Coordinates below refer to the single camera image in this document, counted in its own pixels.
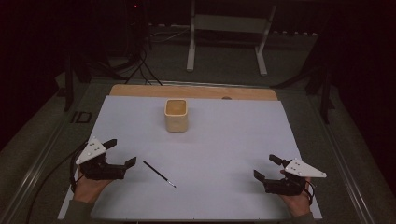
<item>cable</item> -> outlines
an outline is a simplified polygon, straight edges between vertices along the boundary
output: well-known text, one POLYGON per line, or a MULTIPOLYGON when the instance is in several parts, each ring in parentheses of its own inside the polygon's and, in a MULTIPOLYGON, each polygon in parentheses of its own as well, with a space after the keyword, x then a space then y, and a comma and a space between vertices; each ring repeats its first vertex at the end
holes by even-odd
POLYGON ((159 33, 156 33, 156 34, 151 35, 151 36, 160 35, 160 34, 173 34, 173 33, 176 33, 176 34, 175 35, 171 35, 171 36, 169 36, 169 37, 167 37, 167 38, 165 38, 163 40, 157 40, 157 41, 152 41, 152 42, 154 42, 154 43, 165 42, 165 41, 170 40, 170 39, 172 39, 172 38, 174 38, 174 37, 176 37, 178 35, 182 35, 182 34, 188 32, 189 30, 190 30, 190 28, 188 28, 188 29, 186 29, 184 31, 181 31, 181 32, 159 32, 159 33))
POLYGON ((150 86, 152 85, 151 82, 145 77, 145 75, 142 72, 142 68, 139 69, 140 70, 140 75, 142 76, 142 78, 144 78, 146 80, 145 85, 148 83, 150 86))
POLYGON ((146 64, 145 60, 143 61, 143 64, 146 66, 146 68, 148 69, 149 73, 151 74, 152 77, 154 77, 154 79, 162 86, 163 84, 161 83, 161 81, 154 76, 154 74, 151 72, 151 70, 149 69, 149 66, 146 64))
POLYGON ((314 200, 314 196, 315 196, 315 186, 313 184, 311 184, 308 181, 305 181, 307 184, 309 184, 312 188, 312 194, 309 192, 308 189, 304 189, 305 193, 308 194, 308 199, 309 199, 309 205, 312 204, 313 200, 314 200))
POLYGON ((131 55, 128 56, 128 62, 119 64, 119 65, 115 65, 115 66, 111 66, 111 68, 115 72, 120 72, 120 71, 122 71, 122 69, 126 69, 126 68, 129 68, 131 66, 134 66, 137 63, 137 61, 138 61, 137 53, 136 54, 131 54, 131 55))
POLYGON ((81 152, 84 147, 87 146, 87 143, 82 144, 80 147, 78 147, 78 149, 75 151, 75 153, 73 154, 72 159, 70 160, 70 166, 69 166, 69 172, 70 172, 70 176, 69 176, 69 181, 70 181, 70 189, 73 191, 75 191, 76 189, 76 183, 77 181, 74 178, 74 172, 75 172, 75 161, 76 161, 76 157, 78 155, 79 152, 81 152))
POLYGON ((140 67, 143 65, 143 61, 145 61, 146 60, 146 58, 147 58, 147 53, 146 53, 146 51, 144 51, 145 52, 145 57, 144 57, 144 59, 142 59, 142 56, 139 54, 139 58, 140 58, 140 60, 142 60, 142 63, 141 64, 139 64, 138 66, 137 66, 137 68, 131 73, 131 75, 125 80, 125 82, 124 82, 124 84, 128 84, 128 82, 131 80, 131 78, 134 76, 134 74, 140 69, 140 67))
POLYGON ((134 66, 131 66, 130 68, 128 68, 128 69, 125 70, 125 71, 120 72, 119 74, 122 75, 122 74, 128 73, 128 72, 130 72, 133 68, 134 68, 134 66))
POLYGON ((32 203, 30 204, 29 207, 29 211, 26 217, 26 224, 29 224, 30 221, 30 216, 32 215, 32 211, 33 211, 33 206, 35 205, 35 199, 38 196, 38 193, 43 189, 44 184, 47 182, 47 180, 50 178, 50 176, 65 162, 67 161, 69 158, 74 157, 77 152, 81 151, 85 146, 86 146, 86 141, 80 145, 75 151, 73 151, 72 153, 70 153, 66 158, 64 158, 60 163, 58 163, 55 168, 53 168, 48 174, 47 176, 44 178, 43 182, 41 183, 41 185, 38 187, 37 192, 35 193, 35 196, 33 198, 32 203))
POLYGON ((77 180, 76 180, 76 183, 82 178, 82 177, 84 177, 85 175, 82 175, 82 176, 80 176, 77 180))
POLYGON ((116 80, 125 80, 127 79, 126 77, 122 77, 120 75, 118 75, 117 73, 115 73, 112 68, 102 62, 97 62, 93 59, 91 59, 90 57, 88 57, 87 55, 84 55, 83 53, 77 53, 77 55, 83 60, 83 62, 88 63, 88 66, 94 69, 98 69, 99 71, 104 72, 106 75, 108 75, 109 77, 112 77, 116 80))

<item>metal frame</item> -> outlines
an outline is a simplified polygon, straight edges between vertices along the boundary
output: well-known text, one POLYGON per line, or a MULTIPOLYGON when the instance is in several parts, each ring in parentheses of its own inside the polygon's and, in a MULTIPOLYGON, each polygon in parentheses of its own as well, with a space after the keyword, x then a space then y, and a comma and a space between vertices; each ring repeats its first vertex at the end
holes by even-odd
POLYGON ((25 177, 21 181, 20 186, 16 190, 13 198, 10 203, 7 205, 7 208, 0 215, 0 223, 13 223, 15 218, 20 214, 22 208, 29 202, 30 197, 34 193, 34 189, 36 187, 37 181, 40 177, 42 177, 42 173, 45 169, 46 164, 48 163, 49 154, 55 150, 55 145, 64 130, 64 126, 69 123, 71 118, 73 118, 73 113, 83 96, 85 95, 86 90, 88 89, 88 85, 84 84, 76 85, 77 94, 74 98, 74 101, 69 107, 69 110, 64 111, 62 116, 59 118, 58 123, 54 127, 54 130, 51 132, 51 135, 48 138, 46 144, 40 150, 40 153, 34 160, 34 163, 30 166, 29 170, 26 172, 25 177))
POLYGON ((190 24, 190 47, 187 58, 187 71, 194 70, 195 61, 195 29, 208 29, 232 32, 247 32, 262 34, 260 45, 255 48, 257 63, 262 77, 267 76, 267 68, 262 56, 262 51, 267 41, 272 20, 275 16, 276 6, 272 6, 269 18, 253 19, 253 18, 237 18, 237 17, 221 17, 195 14, 195 0, 191 0, 191 24, 190 24))
POLYGON ((350 201, 352 201, 353 205, 355 206, 356 214, 358 215, 362 224, 375 223, 373 215, 367 206, 363 195, 361 194, 361 189, 359 188, 358 183, 349 169, 348 163, 342 152, 343 150, 339 146, 331 126, 325 123, 321 118, 320 111, 316 107, 312 97, 309 98, 309 103, 315 111, 321 129, 327 135, 327 139, 331 144, 332 155, 336 160, 335 164, 337 165, 338 171, 340 172, 340 176, 343 178, 346 190, 350 197, 350 201))

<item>white board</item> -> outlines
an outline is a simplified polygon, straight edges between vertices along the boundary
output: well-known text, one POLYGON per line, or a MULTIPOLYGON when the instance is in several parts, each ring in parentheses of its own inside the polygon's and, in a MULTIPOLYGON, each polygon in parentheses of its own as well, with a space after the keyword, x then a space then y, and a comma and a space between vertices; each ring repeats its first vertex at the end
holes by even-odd
MULTIPOLYGON (((125 179, 101 194, 92 217, 113 220, 280 220, 289 218, 277 195, 254 178, 256 169, 281 179, 268 160, 301 158, 279 101, 187 99, 189 129, 165 130, 168 98, 107 96, 92 131, 102 142, 118 139, 107 162, 137 157, 125 179), (177 187, 150 170, 148 162, 177 187)), ((59 218, 64 217, 69 191, 59 218)), ((316 200, 311 205, 321 218, 316 200)))

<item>black cable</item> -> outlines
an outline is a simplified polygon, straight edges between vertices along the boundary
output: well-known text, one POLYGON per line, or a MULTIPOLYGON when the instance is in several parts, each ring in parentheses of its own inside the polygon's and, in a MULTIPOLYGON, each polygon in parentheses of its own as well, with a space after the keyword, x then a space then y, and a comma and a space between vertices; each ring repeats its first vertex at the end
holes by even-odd
POLYGON ((43 182, 41 183, 41 185, 38 187, 37 192, 35 193, 35 196, 33 198, 32 203, 30 204, 29 207, 29 212, 27 214, 26 217, 26 224, 29 224, 30 221, 30 216, 32 215, 32 211, 33 211, 33 206, 35 205, 35 199, 38 196, 38 193, 43 189, 44 184, 47 182, 47 180, 50 178, 50 176, 65 162, 67 161, 69 158, 73 157, 74 155, 77 154, 77 152, 79 152, 80 150, 82 150, 84 147, 86 146, 86 142, 84 142, 82 145, 80 145, 75 151, 73 151, 72 153, 70 153, 66 158, 64 158, 60 163, 58 163, 58 165, 55 166, 55 168, 53 168, 48 174, 47 176, 44 178, 43 182))
POLYGON ((308 194, 309 205, 311 205, 313 200, 314 200, 314 196, 315 196, 315 187, 310 182, 308 182, 308 181, 305 181, 305 182, 308 183, 311 186, 311 188, 312 188, 312 194, 309 192, 308 189, 304 189, 305 193, 308 194))
POLYGON ((81 145, 81 146, 75 151, 75 153, 74 153, 72 159, 70 160, 70 166, 69 166, 69 172, 70 172, 69 174, 70 174, 70 176, 69 176, 69 181, 70 181, 70 189, 73 191, 73 193, 74 193, 74 191, 75 191, 75 189, 76 189, 76 183, 77 183, 77 181, 76 181, 75 178, 74 178, 76 157, 77 157, 78 153, 81 152, 81 151, 84 149, 85 146, 87 146, 86 143, 84 143, 83 145, 81 145))
POLYGON ((128 68, 127 70, 119 72, 119 74, 122 75, 122 74, 128 73, 128 72, 130 72, 133 68, 134 68, 134 66, 132 65, 132 66, 131 66, 130 68, 128 68))
POLYGON ((143 64, 146 66, 146 68, 148 69, 149 73, 151 74, 152 77, 154 77, 154 79, 162 86, 163 84, 161 83, 161 81, 154 76, 154 74, 151 72, 151 70, 149 69, 148 65, 146 64, 145 61, 143 61, 143 64))
POLYGON ((146 80, 145 85, 148 83, 150 86, 152 85, 151 82, 145 77, 145 75, 142 72, 142 68, 139 69, 140 70, 140 76, 142 76, 142 78, 144 78, 146 80))
POLYGON ((134 76, 134 74, 141 68, 141 66, 143 65, 143 62, 146 60, 147 58, 147 53, 145 52, 145 57, 142 59, 142 56, 139 54, 139 58, 140 60, 142 60, 142 63, 139 64, 139 66, 137 66, 137 68, 131 73, 131 75, 126 79, 126 81, 124 82, 124 84, 128 84, 128 82, 131 80, 131 78, 134 76))
POLYGON ((127 79, 126 77, 122 77, 116 72, 113 71, 113 69, 105 63, 102 62, 97 62, 96 60, 92 59, 91 57, 83 54, 83 53, 77 53, 77 55, 80 57, 80 59, 83 60, 84 63, 86 63, 90 68, 97 69, 99 71, 102 71, 105 75, 112 77, 116 80, 125 80, 127 79))
POLYGON ((82 175, 82 176, 80 176, 77 180, 76 180, 76 183, 82 178, 82 177, 84 177, 85 175, 82 175))

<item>table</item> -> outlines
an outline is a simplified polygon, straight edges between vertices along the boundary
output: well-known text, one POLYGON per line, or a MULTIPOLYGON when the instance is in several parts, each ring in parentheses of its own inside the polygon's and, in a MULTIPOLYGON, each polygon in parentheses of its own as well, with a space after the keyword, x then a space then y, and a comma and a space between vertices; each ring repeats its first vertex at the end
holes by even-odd
MULTIPOLYGON (((102 141, 118 139, 106 154, 109 163, 137 157, 125 179, 101 194, 92 211, 95 218, 257 221, 289 217, 286 205, 276 195, 266 194, 253 177, 253 169, 270 179, 283 177, 280 167, 268 161, 270 153, 300 158, 286 114, 272 90, 116 85, 92 136, 102 141), (164 102, 175 97, 189 103, 185 133, 168 133, 164 128, 164 102)), ((71 197, 69 191, 59 218, 71 197)), ((316 201, 311 210, 321 218, 316 201)))
POLYGON ((196 14, 195 0, 191 0, 190 47, 187 59, 187 71, 192 72, 194 69, 196 46, 195 30, 203 29, 262 34, 262 41, 260 42, 260 45, 255 48, 255 52, 260 75, 263 77, 267 76, 267 68, 265 66, 264 58, 262 57, 262 50, 264 49, 265 42, 270 32, 271 22, 274 18, 275 12, 276 6, 272 6, 271 13, 267 19, 196 14))

